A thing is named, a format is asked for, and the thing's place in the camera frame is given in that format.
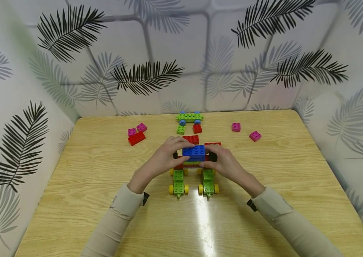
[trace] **wood grain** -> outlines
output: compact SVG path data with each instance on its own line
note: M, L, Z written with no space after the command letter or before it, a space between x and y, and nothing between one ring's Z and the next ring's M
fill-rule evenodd
M200 144L222 142L246 170L273 187L345 254L363 256L363 225L316 144L292 110L204 113ZM127 129L143 122L147 139L130 146ZM232 122L242 131L232 132ZM169 136L174 114L79 119L52 175L17 257L76 257L117 190ZM262 134L257 143L248 135ZM187 124L186 135L192 135ZM249 195L216 174L220 193L168 194L168 173L146 189L150 198L130 223L116 256L297 256L282 236L253 212Z

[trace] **person's left hand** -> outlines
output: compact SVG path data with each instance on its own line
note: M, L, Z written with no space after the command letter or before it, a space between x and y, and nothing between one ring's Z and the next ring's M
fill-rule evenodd
M127 185L128 188L137 194L141 194L153 178L190 159L189 156L182 156L178 159L174 159L174 152L194 146L194 144L189 143L189 141L182 137L169 137L150 159L135 171L132 179Z

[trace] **black palm leaf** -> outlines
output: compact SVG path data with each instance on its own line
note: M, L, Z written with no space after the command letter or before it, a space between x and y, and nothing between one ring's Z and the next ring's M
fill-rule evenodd
M23 176L36 173L42 157L38 148L48 132L47 121L44 117L47 113L43 103L39 106L32 104L27 110L23 110L25 121L18 115L14 115L12 124L5 125L5 134L2 139L2 157L6 160L0 162L0 185L10 186L17 192L16 186L22 181Z
M238 21L238 27L232 32L238 36L238 46L244 48L255 45L254 36L264 37L275 33L284 33L296 26L294 16L301 20L312 13L316 0L257 0L255 5L247 8L244 22Z
M295 87L296 81L301 82L301 78L328 85L331 85L331 80L335 84L343 82L343 79L348 80L348 76L343 74L346 71L343 69L348 65L338 64L338 62L328 64L332 57L329 52L324 53L324 49L304 53L300 59L297 56L290 57L277 65L276 76L271 81L275 79L277 84L283 81L287 89Z
M99 19L104 16L104 12L98 13L98 9L91 10L91 7L84 16L84 6L79 8L71 7L62 14L57 11L57 21L52 15L47 17L42 14L40 23L37 28L43 35L40 38L39 46L50 51L59 61L71 62L74 59L70 52L79 52L87 46L91 46L92 42L97 40L97 37L92 32L100 33L102 27Z
M133 64L133 68L127 73L124 65L121 67L114 67L114 79L117 81L117 90L122 87L126 92L130 89L136 95L149 95L153 91L157 92L157 89L163 89L168 87L171 82L176 81L175 78L179 78L181 71L184 68L177 68L176 60L174 62L165 63L163 70L160 71L160 62L146 62L146 64L140 64L136 67Z

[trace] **person's right hand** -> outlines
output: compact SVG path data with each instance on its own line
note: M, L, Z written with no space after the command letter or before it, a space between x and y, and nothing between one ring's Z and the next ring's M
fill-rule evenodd
M247 173L229 149L216 144L206 145L205 149L206 153L214 152L217 154L217 162L201 162L199 164L201 167L212 168L235 183L238 183L243 174Z

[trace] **pink lego brick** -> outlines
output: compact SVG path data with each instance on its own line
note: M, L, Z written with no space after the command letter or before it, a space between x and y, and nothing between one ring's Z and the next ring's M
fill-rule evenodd
M234 132L240 132L241 130L241 124L233 122L232 124L232 131Z
M147 130L147 127L146 125L144 125L143 123L140 123L138 126L137 126L137 130L140 131L140 132L144 132Z
M135 135L137 133L135 128L131 128L127 130L127 134L130 136Z
M249 136L252 141L258 141L261 138L261 134L257 131L252 132Z

